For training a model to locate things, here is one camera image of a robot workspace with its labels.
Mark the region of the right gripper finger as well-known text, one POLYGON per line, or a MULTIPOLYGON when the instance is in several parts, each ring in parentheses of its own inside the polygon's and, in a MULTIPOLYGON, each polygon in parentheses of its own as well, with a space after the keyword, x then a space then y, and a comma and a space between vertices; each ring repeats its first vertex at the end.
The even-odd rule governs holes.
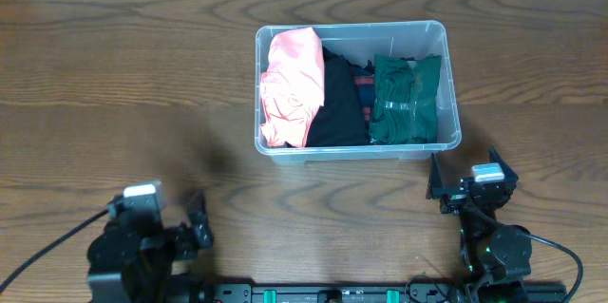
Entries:
POLYGON ((503 180, 506 182, 513 182, 513 183, 517 183, 519 181, 519 176, 516 174, 516 172, 503 160, 503 158, 500 156, 499 152, 497 151, 497 149, 495 148, 494 145, 490 145, 489 149, 488 149, 488 157, 491 163, 496 163, 502 173, 503 173, 503 180))
POLYGON ((436 154, 430 156, 430 171, 427 184, 426 199, 440 199, 447 192, 436 154))

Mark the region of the dark green taped cloth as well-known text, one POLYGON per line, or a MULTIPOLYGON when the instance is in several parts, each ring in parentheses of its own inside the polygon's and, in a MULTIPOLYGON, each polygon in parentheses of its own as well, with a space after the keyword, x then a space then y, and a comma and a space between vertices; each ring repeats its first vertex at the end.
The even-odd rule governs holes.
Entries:
POLYGON ((442 57, 374 59, 375 101, 370 118, 371 142, 380 145, 435 143, 436 97, 442 57))

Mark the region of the black cloth with tape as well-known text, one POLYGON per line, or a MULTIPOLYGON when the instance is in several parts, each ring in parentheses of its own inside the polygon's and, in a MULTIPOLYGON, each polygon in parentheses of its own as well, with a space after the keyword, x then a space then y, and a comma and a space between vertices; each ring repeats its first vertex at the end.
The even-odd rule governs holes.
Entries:
POLYGON ((311 124, 307 147, 360 146, 370 142, 363 108, 351 73, 342 55, 323 47, 325 101, 311 124))

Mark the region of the red plaid dark shirt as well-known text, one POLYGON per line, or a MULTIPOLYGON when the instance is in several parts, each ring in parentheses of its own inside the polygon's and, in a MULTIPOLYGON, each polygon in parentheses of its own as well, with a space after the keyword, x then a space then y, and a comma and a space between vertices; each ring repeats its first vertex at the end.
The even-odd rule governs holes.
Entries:
POLYGON ((366 127, 370 127, 371 113, 375 104, 374 66, 367 61, 365 66, 349 64, 349 70, 358 92, 366 127))

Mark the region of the pink shirt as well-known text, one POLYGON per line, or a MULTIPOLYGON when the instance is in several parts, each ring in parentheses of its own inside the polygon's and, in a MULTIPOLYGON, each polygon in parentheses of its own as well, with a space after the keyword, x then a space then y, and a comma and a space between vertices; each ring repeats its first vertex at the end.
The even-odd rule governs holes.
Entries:
POLYGON ((259 92, 265 115, 260 131, 267 144, 304 147, 325 104, 322 42, 313 28, 289 29, 273 38, 259 92))

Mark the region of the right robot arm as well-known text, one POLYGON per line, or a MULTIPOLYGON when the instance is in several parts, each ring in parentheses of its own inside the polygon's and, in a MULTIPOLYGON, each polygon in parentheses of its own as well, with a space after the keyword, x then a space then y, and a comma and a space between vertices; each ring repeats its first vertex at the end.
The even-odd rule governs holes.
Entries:
POLYGON ((457 187, 444 185, 437 156, 430 158, 426 198, 437 200, 441 213, 455 215, 461 223, 461 257, 471 272, 463 284, 467 302, 479 302, 481 288, 494 293, 497 285, 531 274, 531 240, 523 228, 500 223, 495 215, 509 202, 519 177, 494 147, 488 157, 488 163, 472 166, 457 187))

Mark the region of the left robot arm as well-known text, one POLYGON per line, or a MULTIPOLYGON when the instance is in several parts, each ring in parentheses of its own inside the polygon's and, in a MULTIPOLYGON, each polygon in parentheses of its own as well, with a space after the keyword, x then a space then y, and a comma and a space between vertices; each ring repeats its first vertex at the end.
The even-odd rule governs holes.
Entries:
POLYGON ((107 204, 110 220, 87 250, 87 284, 94 302, 200 303, 213 289, 192 275, 174 275, 176 261, 213 247, 204 195, 187 208, 188 223, 162 224, 156 193, 120 195, 107 204))

